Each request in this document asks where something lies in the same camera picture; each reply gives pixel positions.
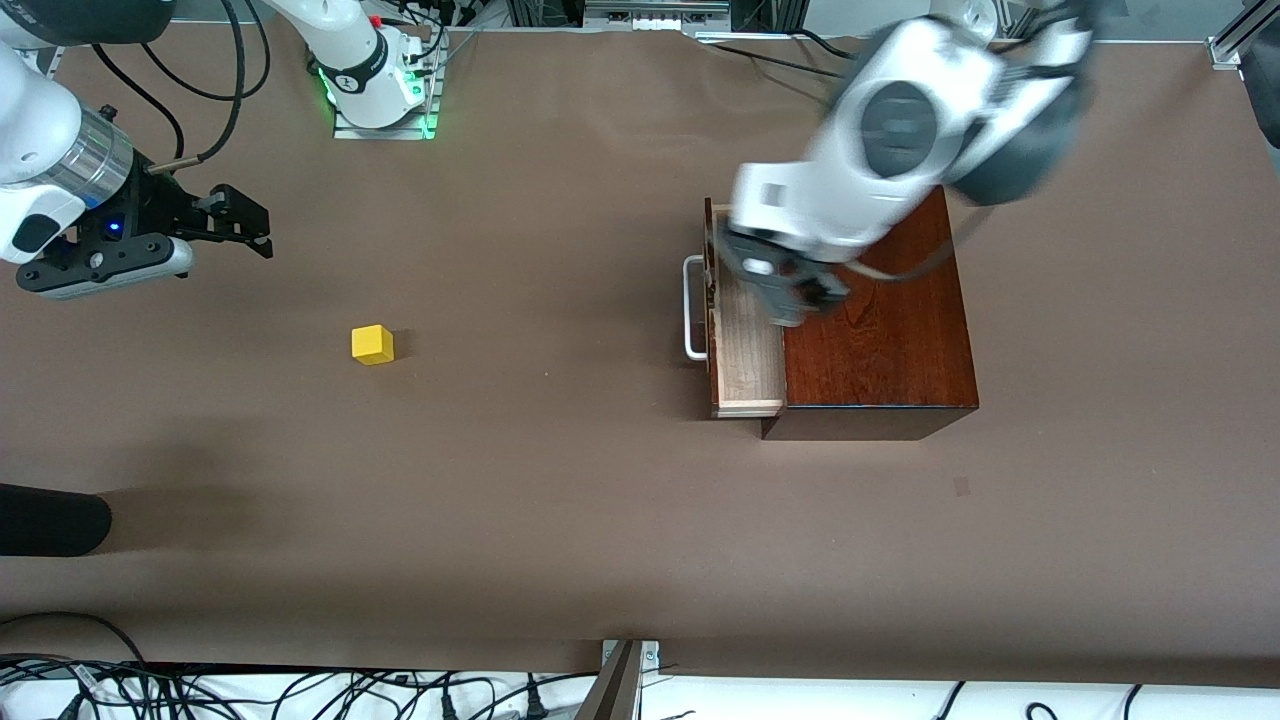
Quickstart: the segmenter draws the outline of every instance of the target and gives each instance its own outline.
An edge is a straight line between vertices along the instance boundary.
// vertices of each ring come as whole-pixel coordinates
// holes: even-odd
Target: yellow block
[[[392,332],[381,325],[351,331],[351,356],[365,365],[380,365],[396,359]]]

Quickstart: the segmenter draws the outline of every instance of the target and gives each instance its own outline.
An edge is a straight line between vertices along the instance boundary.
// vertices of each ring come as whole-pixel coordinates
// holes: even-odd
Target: table surface
[[[740,163],[804,150],[824,81],[675,33],[492,33],[438,140],[338,142],[271,36],[182,179],[266,205],[275,259],[204,246],[187,281],[65,304],[0,283],[0,477],[106,492],[119,525],[0,560],[4,612],[105,614],[156,660],[550,670],[643,635],[685,671],[1280,678],[1280,202],[1202,47],[1101,47],[1079,149],[961,249],[980,410],[769,443],[705,419],[680,263]],[[157,51],[225,88],[229,45]],[[115,55],[215,137],[224,106]],[[164,156],[91,55],[60,77]],[[399,360],[349,359],[369,323]]]

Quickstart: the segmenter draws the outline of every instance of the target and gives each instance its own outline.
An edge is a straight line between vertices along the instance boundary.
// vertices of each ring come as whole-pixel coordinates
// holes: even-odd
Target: wooden cabinet
[[[955,259],[906,283],[841,272],[844,305],[781,328],[722,268],[710,237],[728,208],[708,199],[707,368],[717,418],[760,418],[765,439],[920,439],[978,409]],[[904,272],[951,241],[934,191],[861,260]]]

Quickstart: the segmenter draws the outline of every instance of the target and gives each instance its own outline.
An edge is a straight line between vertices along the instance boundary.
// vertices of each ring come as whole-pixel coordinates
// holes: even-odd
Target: open drawer
[[[717,263],[712,237],[728,222],[728,205],[712,205],[708,199],[705,210],[703,296],[712,411],[716,418],[773,418],[786,405],[782,328],[771,323],[751,291]]]

